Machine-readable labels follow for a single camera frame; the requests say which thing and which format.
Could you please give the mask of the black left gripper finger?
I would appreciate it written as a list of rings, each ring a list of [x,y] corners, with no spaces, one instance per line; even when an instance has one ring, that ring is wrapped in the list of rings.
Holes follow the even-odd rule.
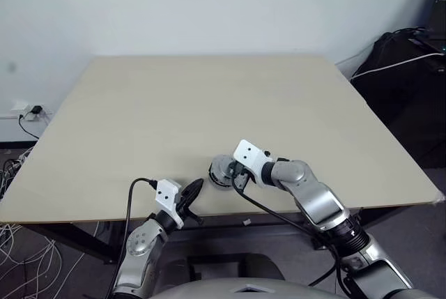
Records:
[[[203,182],[191,182],[186,186],[180,196],[180,209],[189,208],[194,200],[199,196],[203,187]]]
[[[181,199],[196,199],[203,187],[203,179],[198,178],[192,181],[181,192]]]

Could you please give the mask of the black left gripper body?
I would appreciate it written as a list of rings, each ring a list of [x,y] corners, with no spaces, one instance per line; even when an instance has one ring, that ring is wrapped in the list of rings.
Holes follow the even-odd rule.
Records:
[[[193,213],[190,210],[190,207],[189,208],[180,209],[180,202],[176,206],[176,212],[177,212],[177,214],[180,216],[180,218],[182,220],[186,220],[187,218],[191,218],[198,225],[202,225],[203,224],[203,219],[201,217],[199,217],[198,215],[196,215],[195,213]]]

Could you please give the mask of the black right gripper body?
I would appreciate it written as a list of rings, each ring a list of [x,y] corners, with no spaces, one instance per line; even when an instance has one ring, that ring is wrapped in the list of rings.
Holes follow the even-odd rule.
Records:
[[[232,178],[232,187],[238,192],[244,192],[250,181],[256,183],[254,174],[244,166],[240,166],[240,175],[236,178]]]

